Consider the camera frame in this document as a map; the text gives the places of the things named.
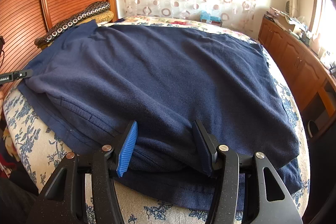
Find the bed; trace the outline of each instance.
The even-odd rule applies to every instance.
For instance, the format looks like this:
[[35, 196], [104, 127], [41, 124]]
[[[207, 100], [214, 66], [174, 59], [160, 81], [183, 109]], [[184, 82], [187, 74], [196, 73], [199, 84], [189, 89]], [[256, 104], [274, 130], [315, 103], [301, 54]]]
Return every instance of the bed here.
[[[256, 43], [244, 34], [189, 20], [136, 16], [128, 17], [123, 22], [102, 23], [100, 25], [146, 25], [171, 28], [193, 28], [208, 33], [225, 33], [246, 43]], [[295, 129], [295, 133], [300, 142], [300, 153], [297, 159], [303, 185], [298, 192], [292, 195], [292, 198], [302, 216], [308, 204], [310, 188], [309, 155], [305, 131], [298, 108], [283, 76], [266, 50], [263, 50], [263, 54], [268, 60], [269, 72], [273, 78], [279, 97], [282, 100], [288, 119]], [[70, 148], [68, 148], [62, 140], [57, 138], [54, 132], [41, 121], [32, 106], [30, 106], [26, 98], [16, 87], [13, 87], [7, 94], [3, 103], [3, 110], [8, 131], [20, 160], [38, 190], [41, 191], [55, 167], [63, 156], [70, 151]], [[91, 179], [90, 176], [87, 175], [87, 215], [89, 222], [95, 223], [90, 184]], [[131, 190], [118, 182], [115, 182], [115, 188], [125, 223], [158, 223], [163, 221], [166, 223], [204, 223], [206, 220], [206, 211], [180, 208], [170, 203], [155, 200]], [[237, 213], [236, 223], [240, 223], [241, 219], [242, 213]]]

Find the mattress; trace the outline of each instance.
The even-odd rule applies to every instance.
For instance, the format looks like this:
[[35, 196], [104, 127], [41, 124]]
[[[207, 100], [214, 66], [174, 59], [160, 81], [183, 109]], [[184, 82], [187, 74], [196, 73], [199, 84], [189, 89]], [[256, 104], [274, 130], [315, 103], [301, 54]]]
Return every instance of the mattress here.
[[[188, 20], [137, 16], [126, 18], [125, 21], [119, 23], [107, 23], [105, 26], [116, 24], [194, 28], [209, 33], [226, 33], [246, 43], [256, 43], [244, 34]], [[288, 119], [300, 141], [298, 163], [303, 186], [292, 197], [302, 216], [308, 204], [310, 187], [309, 156], [305, 131], [298, 108], [283, 76], [267, 51], [263, 50], [263, 53], [268, 60], [269, 72], [273, 77]], [[8, 93], [3, 103], [3, 109], [8, 130], [21, 162], [40, 191], [60, 160], [70, 151], [70, 148], [41, 121], [18, 89], [13, 88]], [[203, 223], [206, 220], [207, 212], [205, 211], [180, 208], [173, 204], [155, 200], [117, 182], [115, 182], [115, 188], [125, 223], [157, 223], [157, 221]], [[89, 223], [95, 223], [90, 175], [86, 176], [86, 204]], [[237, 213], [236, 222], [240, 223], [241, 219], [242, 213]]]

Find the black patterned cushion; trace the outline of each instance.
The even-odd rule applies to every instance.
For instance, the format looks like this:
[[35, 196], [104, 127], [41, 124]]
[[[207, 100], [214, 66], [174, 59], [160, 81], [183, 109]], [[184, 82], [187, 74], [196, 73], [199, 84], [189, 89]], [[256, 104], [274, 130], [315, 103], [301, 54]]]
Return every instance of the black patterned cushion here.
[[35, 39], [35, 45], [38, 48], [41, 48], [43, 45], [49, 44], [55, 40], [55, 38], [59, 37], [59, 35], [69, 28], [76, 25], [76, 23], [89, 18], [93, 15], [98, 15], [103, 13], [104, 11], [110, 8], [110, 3], [107, 1], [96, 1], [90, 4], [83, 11], [70, 16], [69, 18], [58, 22], [54, 25], [44, 37], [39, 37]]

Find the floral blanket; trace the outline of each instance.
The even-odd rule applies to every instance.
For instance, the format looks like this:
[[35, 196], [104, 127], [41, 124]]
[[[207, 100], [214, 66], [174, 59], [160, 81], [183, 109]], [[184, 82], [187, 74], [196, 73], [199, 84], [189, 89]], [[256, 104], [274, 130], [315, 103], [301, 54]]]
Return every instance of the floral blanket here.
[[[153, 17], [129, 17], [119, 23], [100, 24], [110, 25], [148, 25], [162, 27], [194, 28], [204, 32], [229, 34], [233, 37], [255, 43], [250, 37], [229, 29], [220, 28], [206, 23], [175, 20]], [[280, 70], [268, 54], [263, 51], [269, 63], [269, 72], [273, 77], [279, 96], [300, 141], [300, 154], [298, 163], [300, 167], [303, 187], [292, 195], [293, 201], [302, 216], [307, 204], [310, 187], [310, 166], [307, 140], [302, 120], [294, 101], [294, 98], [282, 76]], [[4, 114], [8, 131], [13, 139], [17, 153], [40, 191], [51, 173], [57, 167], [63, 156], [70, 151], [62, 140], [57, 138], [53, 131], [42, 122], [29, 105], [25, 97], [15, 87], [8, 93], [3, 103]], [[131, 190], [120, 183], [115, 182], [121, 212], [127, 224], [137, 223], [195, 223], [203, 224], [207, 218], [207, 212], [180, 208], [160, 200], [155, 200]], [[86, 176], [86, 203], [89, 223], [95, 223], [95, 215], [92, 203], [91, 177]], [[236, 214], [236, 224], [242, 220], [242, 213]]]

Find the cabinet door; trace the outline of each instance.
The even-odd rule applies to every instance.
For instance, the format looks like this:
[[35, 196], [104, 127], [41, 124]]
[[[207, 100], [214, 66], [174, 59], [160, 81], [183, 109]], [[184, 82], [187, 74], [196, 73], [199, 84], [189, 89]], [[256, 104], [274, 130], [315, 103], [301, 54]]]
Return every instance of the cabinet door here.
[[271, 36], [267, 46], [267, 51], [278, 65], [287, 44], [286, 35], [283, 30], [277, 27], [274, 27], [273, 30], [270, 31], [270, 34]]
[[260, 43], [264, 47], [266, 47], [265, 45], [267, 43], [267, 38], [270, 35], [271, 28], [272, 28], [272, 26], [268, 23], [268, 20], [267, 19], [263, 19], [262, 23], [261, 23], [259, 35], [258, 35], [258, 40], [260, 41]]
[[297, 44], [299, 42], [293, 41], [290, 37], [286, 36], [284, 42], [283, 53], [277, 65], [289, 88], [292, 89], [294, 80], [299, 72], [297, 65], [303, 56], [303, 49]]
[[325, 80], [321, 66], [309, 52], [300, 60], [298, 74], [291, 88], [300, 111], [305, 109]]

